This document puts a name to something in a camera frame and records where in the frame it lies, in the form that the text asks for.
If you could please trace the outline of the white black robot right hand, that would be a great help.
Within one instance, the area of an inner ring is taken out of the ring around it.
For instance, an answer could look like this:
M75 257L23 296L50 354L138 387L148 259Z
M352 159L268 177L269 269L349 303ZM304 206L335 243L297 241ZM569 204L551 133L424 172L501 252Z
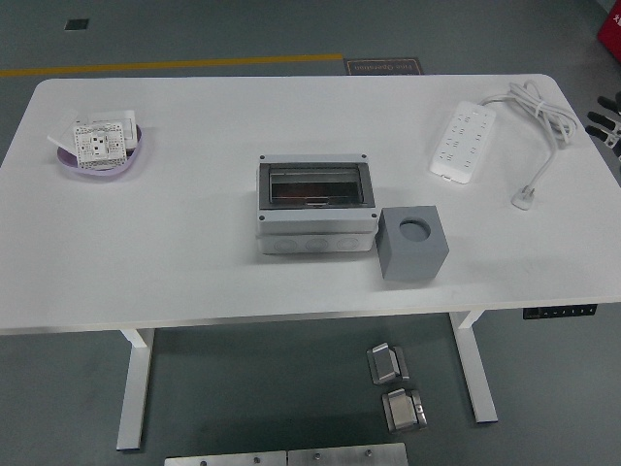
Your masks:
M590 111L587 114L590 124L585 130L589 135L602 141L617 159L620 159L620 92L617 92L613 99L599 96L598 103L601 107L612 111L617 119Z

